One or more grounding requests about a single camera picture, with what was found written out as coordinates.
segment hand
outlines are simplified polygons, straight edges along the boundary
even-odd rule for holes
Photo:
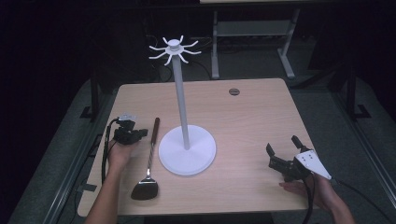
[[[332,188],[329,180],[321,175],[311,175],[305,181],[307,186],[311,189],[314,188],[314,179],[315,179],[315,195],[314,195],[314,204],[316,204],[321,209],[331,212],[335,206],[338,206],[341,198],[337,195],[337,193]],[[283,187],[284,190],[288,192],[292,192],[303,197],[307,197],[306,189],[304,183],[293,181],[286,183],[279,183],[280,187]]]
[[[138,144],[139,142],[132,145],[123,145],[111,140],[108,143],[108,169],[122,171],[131,158],[132,150],[134,150]]]

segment wooden table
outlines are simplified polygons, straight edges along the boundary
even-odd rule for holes
[[[232,96],[229,89],[240,94]],[[158,156],[163,136],[180,125],[174,83],[134,84],[120,87],[109,121],[127,112],[136,115],[136,129],[148,129],[148,137],[125,169],[120,185],[120,215],[175,215],[262,212],[305,209],[306,200],[278,186],[282,176],[268,167],[267,143],[276,155],[292,160],[299,151],[291,142],[297,135],[313,147],[285,82],[279,78],[185,82],[189,124],[208,130],[215,138],[213,163],[194,176],[167,171]],[[157,198],[134,201],[134,185],[146,176],[150,137],[155,118],[161,119],[151,168],[159,183]],[[85,217],[101,186],[104,147],[92,166],[88,184],[98,188],[84,191],[78,213]]]

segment white pole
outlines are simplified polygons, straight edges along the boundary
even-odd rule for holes
[[[183,76],[181,75],[181,63],[178,55],[172,57],[172,66],[175,76],[178,111],[180,114],[181,131],[183,132],[184,148],[188,150],[190,149],[190,138],[187,126],[186,103],[184,101]]]

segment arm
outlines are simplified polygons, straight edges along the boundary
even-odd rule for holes
[[[306,182],[310,188],[314,186],[314,178],[308,177]],[[345,204],[332,188],[329,180],[321,175],[315,175],[317,190],[315,190],[314,204],[332,214],[336,224],[355,224],[355,220]],[[279,183],[284,190],[306,197],[305,186],[301,182]]]
[[[90,213],[87,215],[85,223],[117,223],[121,173],[137,144],[124,146],[114,141],[109,143],[113,147],[108,156],[107,176]]]

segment white mug tree stand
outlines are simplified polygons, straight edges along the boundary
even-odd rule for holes
[[[174,70],[178,110],[180,114],[181,126],[168,132],[159,145],[160,161],[163,166],[170,172],[177,175],[197,175],[210,166],[216,156],[216,142],[212,134],[202,127],[189,125],[187,122],[186,104],[183,89],[183,77],[181,73],[180,59],[184,63],[188,63],[181,53],[199,54],[199,52],[191,52],[185,50],[198,43],[195,41],[188,46],[181,46],[183,36],[180,40],[172,39],[163,41],[168,45],[166,48],[154,50],[164,50],[164,52],[156,57],[149,57],[150,59],[158,59],[163,55],[169,55],[169,59],[165,65],[168,65],[172,60]]]

